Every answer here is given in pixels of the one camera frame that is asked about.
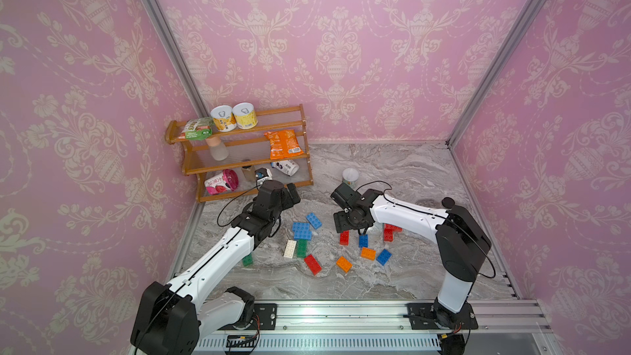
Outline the red small lego brick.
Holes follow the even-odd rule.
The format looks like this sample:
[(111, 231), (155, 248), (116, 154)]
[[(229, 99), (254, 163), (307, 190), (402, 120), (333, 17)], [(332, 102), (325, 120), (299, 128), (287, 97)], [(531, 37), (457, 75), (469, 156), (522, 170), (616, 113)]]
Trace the red small lego brick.
[(386, 243), (392, 243), (394, 241), (394, 231), (389, 228), (385, 228), (383, 231), (383, 238)]

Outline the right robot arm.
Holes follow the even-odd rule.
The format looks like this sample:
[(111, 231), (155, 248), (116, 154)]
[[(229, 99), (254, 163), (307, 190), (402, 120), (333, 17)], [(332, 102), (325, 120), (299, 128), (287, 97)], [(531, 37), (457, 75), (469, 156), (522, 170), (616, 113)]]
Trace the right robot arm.
[(334, 214), (338, 233), (363, 233), (374, 224), (394, 225), (433, 242), (445, 269), (433, 304), (410, 320), (425, 320), (437, 328), (459, 330), (478, 327), (468, 297), (489, 261), (492, 242), (469, 210), (445, 197), (440, 209), (414, 205), (369, 189), (360, 193), (341, 183), (330, 195), (341, 208)]

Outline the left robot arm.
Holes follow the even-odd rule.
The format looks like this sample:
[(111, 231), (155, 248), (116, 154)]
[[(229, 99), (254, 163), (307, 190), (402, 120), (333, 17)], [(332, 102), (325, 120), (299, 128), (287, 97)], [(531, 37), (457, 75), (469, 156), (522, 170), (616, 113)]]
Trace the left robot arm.
[(252, 203), (231, 219), (218, 243), (166, 284), (154, 281), (141, 296), (130, 342), (144, 354), (190, 354), (200, 339), (225, 327), (245, 327), (254, 297), (231, 287), (208, 297), (243, 258), (273, 234), (281, 215), (301, 201), (294, 184), (266, 180)]

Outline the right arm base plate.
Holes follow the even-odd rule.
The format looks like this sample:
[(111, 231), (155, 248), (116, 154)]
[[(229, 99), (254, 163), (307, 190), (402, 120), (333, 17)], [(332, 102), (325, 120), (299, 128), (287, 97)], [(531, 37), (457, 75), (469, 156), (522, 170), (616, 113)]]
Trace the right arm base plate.
[(477, 330), (478, 321), (472, 305), (463, 304), (459, 312), (452, 312), (438, 302), (412, 302), (406, 304), (404, 318), (409, 319), (413, 330)]

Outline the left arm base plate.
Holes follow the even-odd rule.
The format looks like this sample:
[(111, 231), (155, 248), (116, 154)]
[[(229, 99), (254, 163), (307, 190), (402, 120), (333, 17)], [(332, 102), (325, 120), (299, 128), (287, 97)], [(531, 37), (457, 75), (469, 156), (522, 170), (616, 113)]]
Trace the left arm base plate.
[(277, 303), (247, 304), (237, 322), (228, 325), (230, 330), (275, 330)]

